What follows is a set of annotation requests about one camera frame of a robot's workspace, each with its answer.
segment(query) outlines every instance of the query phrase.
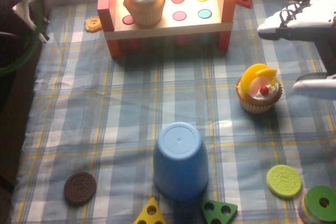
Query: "stacked rings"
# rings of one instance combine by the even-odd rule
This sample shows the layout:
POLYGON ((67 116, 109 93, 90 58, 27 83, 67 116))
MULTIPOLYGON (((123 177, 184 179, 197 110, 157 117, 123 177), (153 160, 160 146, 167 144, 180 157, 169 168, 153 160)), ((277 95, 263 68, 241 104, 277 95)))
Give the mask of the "stacked rings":
POLYGON ((327 186, 311 188, 298 206, 304 224, 336 223, 336 191, 327 186))

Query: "green cable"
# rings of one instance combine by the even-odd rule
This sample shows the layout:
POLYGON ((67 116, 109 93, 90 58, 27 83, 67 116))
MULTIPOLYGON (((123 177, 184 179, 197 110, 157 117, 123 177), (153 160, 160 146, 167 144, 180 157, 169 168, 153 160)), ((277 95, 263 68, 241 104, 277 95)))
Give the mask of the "green cable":
POLYGON ((9 64, 7 67, 0 68, 0 76, 13 72, 18 68, 26 64, 32 55, 36 52, 39 46, 39 34, 43 31, 43 21, 44 21, 44 0, 36 0, 37 8, 37 18, 36 18, 36 29, 30 47, 24 52, 24 54, 16 59, 14 62, 9 64))

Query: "blue checkered fabric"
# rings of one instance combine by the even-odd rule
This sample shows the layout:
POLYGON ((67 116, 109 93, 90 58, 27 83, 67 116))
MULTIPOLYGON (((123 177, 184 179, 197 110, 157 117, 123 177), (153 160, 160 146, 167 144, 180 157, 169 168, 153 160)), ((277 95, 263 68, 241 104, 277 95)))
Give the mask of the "blue checkered fabric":
POLYGON ((215 41, 180 47, 169 37, 157 53, 141 47, 118 62, 103 32, 85 32, 95 4, 54 8, 12 223, 130 224, 152 196, 166 224, 203 223, 196 202, 166 199, 153 183, 156 137, 176 121, 200 131, 209 160, 205 197, 236 204, 234 223, 300 223, 296 208, 307 188, 336 188, 336 112, 332 101, 291 93, 300 75, 324 70, 313 43, 257 35, 258 25, 289 1, 237 6, 228 52, 215 41), (284 94, 270 112, 251 115, 240 107, 235 86, 258 62, 278 69, 284 94), (282 200, 267 187, 266 174, 277 164, 294 167, 302 178, 294 199, 282 200), (90 172, 98 187, 90 203, 72 208, 63 187, 79 171, 90 172))

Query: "cupcake wrapper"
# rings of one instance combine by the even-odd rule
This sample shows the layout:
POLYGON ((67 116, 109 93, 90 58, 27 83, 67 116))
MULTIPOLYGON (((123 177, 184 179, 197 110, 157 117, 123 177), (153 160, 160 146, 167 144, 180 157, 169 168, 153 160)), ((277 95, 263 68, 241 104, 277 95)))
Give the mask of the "cupcake wrapper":
POLYGON ((135 23, 141 26, 151 26, 161 20, 165 1, 166 0, 163 1, 160 8, 154 10, 153 12, 137 12, 134 11, 132 8, 128 8, 126 5, 125 7, 134 19, 135 23))
POLYGON ((238 92, 238 88, 236 88, 236 93, 239 97, 239 101, 240 101, 240 105, 241 107, 243 107, 243 109, 245 109, 246 111, 253 113, 253 114, 262 114, 266 111, 268 111, 270 108, 272 108, 273 104, 275 104, 277 101, 279 101, 281 95, 282 95, 282 86, 281 84, 279 84, 279 90, 277 95, 269 100, 265 102, 265 105, 256 105, 256 104, 252 104, 250 102, 245 101, 239 94, 238 92))

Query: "wooden pounding bench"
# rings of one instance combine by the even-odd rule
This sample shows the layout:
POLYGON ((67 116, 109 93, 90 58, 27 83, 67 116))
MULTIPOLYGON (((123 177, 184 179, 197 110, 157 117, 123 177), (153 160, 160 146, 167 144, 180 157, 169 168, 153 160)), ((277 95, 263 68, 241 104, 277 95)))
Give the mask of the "wooden pounding bench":
POLYGON ((219 32, 218 46, 229 47, 236 0, 166 0, 162 19, 151 27, 134 23, 123 0, 98 0, 98 15, 113 58, 123 55, 121 40, 219 32))

